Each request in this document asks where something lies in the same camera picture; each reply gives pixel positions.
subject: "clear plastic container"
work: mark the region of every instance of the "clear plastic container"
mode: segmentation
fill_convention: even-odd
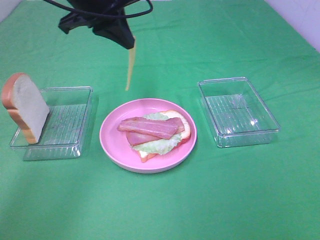
[[[92,91],[89,86],[41,89],[50,112],[39,142],[28,144],[18,127],[10,147],[25,150],[25,161],[80,157],[90,121]]]
[[[218,147],[268,144],[280,125],[246,77],[198,82],[207,121]]]

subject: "white bread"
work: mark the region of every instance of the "white bread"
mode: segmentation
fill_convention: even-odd
[[[30,77],[15,73],[2,88],[1,101],[29,144],[39,141],[49,107]]]
[[[179,112],[177,112],[175,110],[160,111],[159,113],[169,117],[169,119],[180,118],[183,125],[184,125],[184,131],[181,132],[181,142],[179,142],[179,144],[175,148],[178,148],[181,144],[184,144],[185,142],[187,142],[190,139],[190,137],[191,137],[190,125],[189,125],[187,119],[182,114],[180,114]],[[147,153],[145,151],[136,151],[136,152],[138,153],[142,163],[145,163],[149,159],[158,155],[157,153]]]

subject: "toy bread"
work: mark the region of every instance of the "toy bread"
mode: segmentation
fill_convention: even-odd
[[[9,77],[2,88],[1,100],[26,141],[38,143],[50,110],[30,77],[22,72]]]

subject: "green fabric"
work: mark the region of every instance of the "green fabric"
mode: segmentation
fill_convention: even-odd
[[[320,239],[319,53],[263,0],[153,5],[128,20],[137,39],[128,92],[128,51],[87,27],[65,35],[57,25],[66,11],[23,1],[0,24],[2,85],[25,72],[39,88],[92,86],[98,99],[90,146],[66,160],[22,161],[0,107],[0,239]],[[197,82],[241,76],[281,132],[270,144],[218,148]],[[172,101],[193,117],[197,143],[179,166],[138,174],[104,153],[103,120],[138,98]]]

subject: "bacon strip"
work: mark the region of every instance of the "bacon strip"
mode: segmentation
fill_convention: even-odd
[[[136,132],[161,139],[170,139],[177,131],[178,125],[170,121],[131,117],[121,121],[117,129],[118,131]]]
[[[170,118],[166,121],[171,122],[171,123],[175,123],[178,125],[178,128],[174,134],[179,134],[185,130],[185,126],[182,123],[181,118],[179,118],[179,117]],[[147,142],[156,141],[161,138],[157,137],[157,136],[134,132],[134,131],[127,131],[126,132],[126,139],[131,146],[136,146],[136,145],[144,144]]]

